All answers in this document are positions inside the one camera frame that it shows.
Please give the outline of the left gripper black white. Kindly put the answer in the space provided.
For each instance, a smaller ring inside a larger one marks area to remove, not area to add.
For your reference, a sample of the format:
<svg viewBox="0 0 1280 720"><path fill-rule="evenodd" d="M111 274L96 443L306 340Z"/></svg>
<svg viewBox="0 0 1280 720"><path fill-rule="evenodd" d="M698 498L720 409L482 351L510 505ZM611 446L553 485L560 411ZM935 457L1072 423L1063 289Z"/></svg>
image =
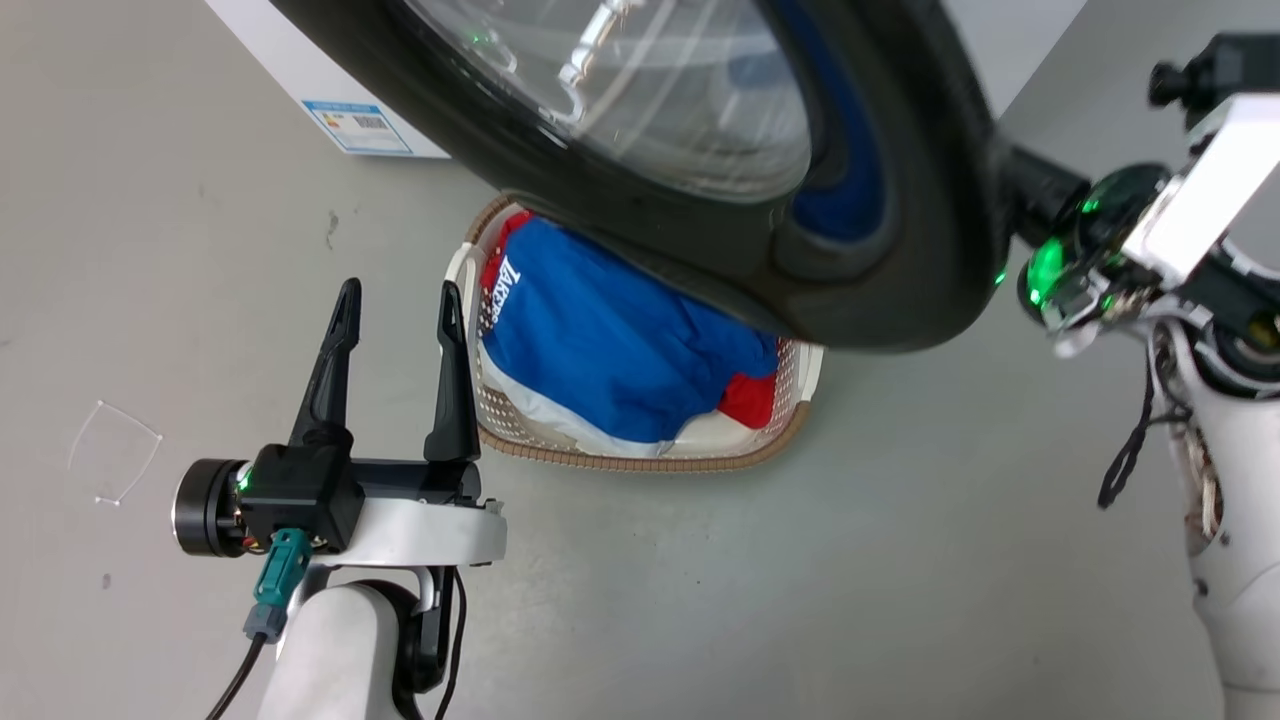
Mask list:
<svg viewBox="0 0 1280 720"><path fill-rule="evenodd" d="M362 284L340 286L292 427L289 445L346 445L349 356L361 327ZM352 459L337 447L269 445L256 459L201 459L183 475L172 529L193 556L233 559L269 548L284 529L314 542L324 566L449 568L502 560L507 521L483 497L471 351L458 286L442 283L442 359L428 461Z"/></svg>

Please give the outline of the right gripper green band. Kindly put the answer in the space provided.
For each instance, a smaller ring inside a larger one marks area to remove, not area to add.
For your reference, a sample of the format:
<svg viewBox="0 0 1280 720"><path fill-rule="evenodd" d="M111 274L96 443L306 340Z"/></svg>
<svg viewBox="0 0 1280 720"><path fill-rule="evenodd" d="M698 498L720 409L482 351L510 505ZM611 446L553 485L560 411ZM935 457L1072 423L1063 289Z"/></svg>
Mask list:
<svg viewBox="0 0 1280 720"><path fill-rule="evenodd" d="M1057 357L1075 357L1114 332L1144 338L1157 319L1181 313L1158 273L1123 251L1162 193L1178 186L1169 167L1138 163L1091 181L1012 146L1004 182L1012 233L1030 249L1018 297Z"/></svg>

